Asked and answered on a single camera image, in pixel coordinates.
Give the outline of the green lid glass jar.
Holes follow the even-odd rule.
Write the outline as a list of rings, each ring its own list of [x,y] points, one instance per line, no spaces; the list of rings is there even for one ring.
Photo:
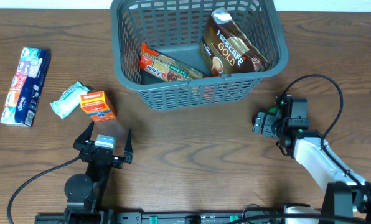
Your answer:
[[[274,106],[268,110],[268,114],[276,115],[279,108],[277,106]]]

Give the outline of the orange spaghetti pasta packet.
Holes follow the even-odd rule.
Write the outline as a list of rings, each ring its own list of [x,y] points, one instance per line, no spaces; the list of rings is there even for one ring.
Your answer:
[[[208,78],[199,70],[141,44],[140,69],[165,82]]]

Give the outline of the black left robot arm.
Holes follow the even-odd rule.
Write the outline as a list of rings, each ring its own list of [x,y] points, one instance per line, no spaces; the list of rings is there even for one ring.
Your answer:
[[[112,168],[121,169],[124,163],[132,163],[131,131],[127,132],[124,154],[116,156],[116,139],[100,134],[92,141],[93,127],[94,122],[89,124],[73,144],[79,151],[80,160],[88,166],[85,173],[75,174],[65,183],[65,223],[116,223],[115,212],[103,208],[101,204]]]

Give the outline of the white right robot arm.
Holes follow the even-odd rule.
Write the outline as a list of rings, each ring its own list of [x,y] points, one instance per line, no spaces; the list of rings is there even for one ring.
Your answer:
[[[343,162],[319,131],[309,129],[305,98],[277,97],[275,107],[257,113],[253,132],[275,138],[281,153],[301,164],[325,193],[320,210],[283,206],[281,223],[351,223],[354,212],[371,223],[371,183]]]

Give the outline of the brown Nescafe Gold coffee bag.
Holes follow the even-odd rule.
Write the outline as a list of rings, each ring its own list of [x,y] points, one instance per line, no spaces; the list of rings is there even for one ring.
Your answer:
[[[201,38],[200,56],[211,77],[259,72],[267,63],[224,7],[214,10],[209,17]]]

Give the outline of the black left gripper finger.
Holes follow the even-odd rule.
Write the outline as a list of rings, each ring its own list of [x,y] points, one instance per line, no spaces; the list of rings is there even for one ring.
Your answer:
[[[124,147],[124,156],[125,157],[132,157],[133,156],[133,147],[131,143],[131,130],[128,131],[128,135],[126,138],[126,144]]]
[[[81,135],[79,135],[79,137],[76,138],[76,140],[74,141],[74,144],[73,144],[74,149],[76,149],[78,151],[82,151],[88,146],[88,141],[90,140],[90,138],[92,136],[94,124],[95,124],[95,122],[92,121],[88,125],[86,130],[84,130],[84,132],[82,132]]]

